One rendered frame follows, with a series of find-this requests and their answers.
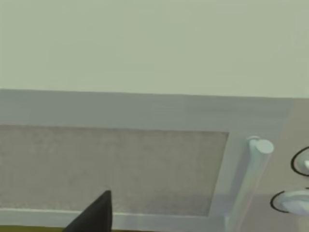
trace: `black pointed object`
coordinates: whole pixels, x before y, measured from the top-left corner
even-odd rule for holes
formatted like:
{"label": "black pointed object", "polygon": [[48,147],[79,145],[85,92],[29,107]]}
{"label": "black pointed object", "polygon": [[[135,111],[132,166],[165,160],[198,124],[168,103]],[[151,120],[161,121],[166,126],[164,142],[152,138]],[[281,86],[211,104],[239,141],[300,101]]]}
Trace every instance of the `black pointed object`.
{"label": "black pointed object", "polygon": [[106,191],[62,232],[111,232],[111,230],[112,192]]}

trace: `black circle outline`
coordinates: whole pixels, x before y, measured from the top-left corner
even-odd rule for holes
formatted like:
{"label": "black circle outline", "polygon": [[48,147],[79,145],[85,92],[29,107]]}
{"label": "black circle outline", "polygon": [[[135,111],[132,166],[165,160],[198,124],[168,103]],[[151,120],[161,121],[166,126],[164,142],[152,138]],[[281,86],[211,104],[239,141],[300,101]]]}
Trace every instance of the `black circle outline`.
{"label": "black circle outline", "polygon": [[299,170],[297,170],[296,167],[295,167],[295,160],[296,160],[296,158],[297,158],[302,152],[304,152],[304,151],[306,151],[306,150],[308,150],[308,149],[309,149],[309,146],[306,146],[305,148],[303,148],[303,149],[301,149],[300,151],[298,151],[298,152],[293,156],[293,158],[291,159],[291,169],[292,169],[295,173],[297,173],[297,174],[299,174],[299,175],[302,175],[302,176],[306,176],[306,177],[309,177],[309,174],[304,174],[304,173],[301,173]]}
{"label": "black circle outline", "polygon": [[285,192],[285,191],[278,192],[277,194],[275,194],[275,195],[271,198],[271,200],[270,200],[270,207],[273,208],[274,210],[278,211],[278,212],[285,213],[285,214],[289,214],[290,212],[277,209],[277,208],[275,207],[275,205],[274,205],[274,201],[275,201],[276,197],[278,197],[279,195],[283,194],[284,192]]}

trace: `brown floor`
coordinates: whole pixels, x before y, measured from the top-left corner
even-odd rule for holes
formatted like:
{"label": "brown floor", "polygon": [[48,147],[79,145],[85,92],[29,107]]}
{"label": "brown floor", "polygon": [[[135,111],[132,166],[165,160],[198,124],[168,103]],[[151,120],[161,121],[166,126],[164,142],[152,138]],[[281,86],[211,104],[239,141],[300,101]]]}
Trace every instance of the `brown floor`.
{"label": "brown floor", "polygon": [[0,226],[0,232],[62,232],[63,228]]}

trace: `black curved marking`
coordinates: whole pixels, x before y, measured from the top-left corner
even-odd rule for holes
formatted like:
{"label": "black curved marking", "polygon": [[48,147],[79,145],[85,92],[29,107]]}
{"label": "black curved marking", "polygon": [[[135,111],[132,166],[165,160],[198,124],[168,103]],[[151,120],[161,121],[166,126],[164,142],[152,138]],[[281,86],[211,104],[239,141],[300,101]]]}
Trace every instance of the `black curved marking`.
{"label": "black curved marking", "polygon": [[280,209],[277,209],[274,205],[274,201],[276,199],[276,197],[278,197],[279,195],[283,194],[284,191],[281,191],[281,192],[278,192],[276,195],[274,195],[271,200],[270,200],[270,207],[273,208],[274,210],[278,211],[278,212],[281,212],[281,213],[285,213],[285,214],[288,214],[289,212],[288,211],[284,211],[284,210],[280,210]]}
{"label": "black curved marking", "polygon": [[291,169],[292,169],[295,173],[297,173],[297,174],[299,174],[299,175],[302,175],[302,176],[307,176],[307,177],[309,177],[309,174],[301,173],[299,170],[296,169],[296,167],[295,167],[295,160],[296,160],[296,158],[297,158],[302,152],[304,152],[304,151],[306,151],[306,150],[308,150],[308,149],[309,149],[309,146],[306,146],[305,148],[303,148],[303,149],[301,149],[300,151],[298,151],[298,152],[293,156],[293,158],[291,159]]}

